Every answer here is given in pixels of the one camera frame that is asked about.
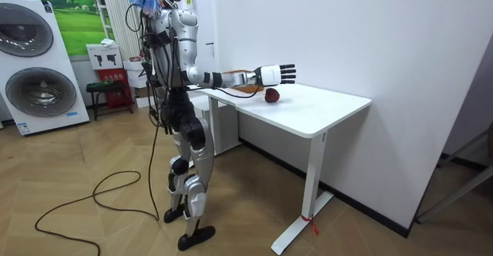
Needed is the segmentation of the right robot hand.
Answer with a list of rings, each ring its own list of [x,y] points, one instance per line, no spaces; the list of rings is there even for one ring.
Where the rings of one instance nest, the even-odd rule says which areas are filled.
[[[294,84],[296,69],[294,64],[261,66],[254,70],[258,86],[277,86]]]

